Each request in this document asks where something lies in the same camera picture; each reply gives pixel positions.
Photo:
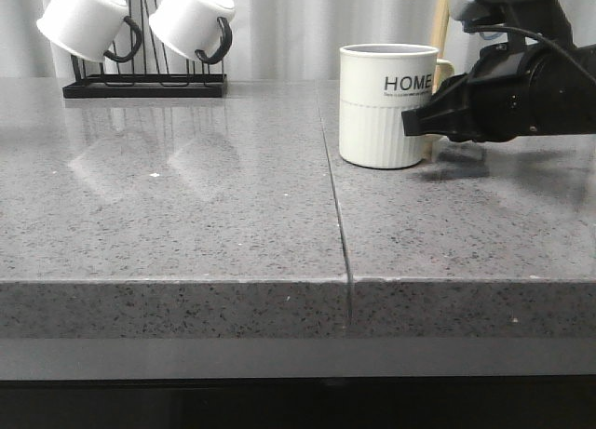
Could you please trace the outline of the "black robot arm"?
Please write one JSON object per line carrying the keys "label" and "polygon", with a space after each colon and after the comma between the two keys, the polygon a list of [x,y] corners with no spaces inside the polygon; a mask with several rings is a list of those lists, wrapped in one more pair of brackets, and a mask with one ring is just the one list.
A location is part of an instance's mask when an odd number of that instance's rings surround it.
{"label": "black robot arm", "polygon": [[577,47],[559,0],[450,0],[468,34],[503,33],[466,74],[403,113],[408,137],[506,142],[595,131],[595,48]]}

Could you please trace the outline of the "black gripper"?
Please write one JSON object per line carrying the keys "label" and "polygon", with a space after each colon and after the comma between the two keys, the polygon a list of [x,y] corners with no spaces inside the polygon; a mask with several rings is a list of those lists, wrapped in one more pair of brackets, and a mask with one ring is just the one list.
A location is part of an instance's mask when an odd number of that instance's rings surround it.
{"label": "black gripper", "polygon": [[401,114],[407,137],[505,142],[595,132],[595,46],[570,51],[588,74],[539,45],[514,57],[484,50],[470,73],[443,80],[429,103]]}

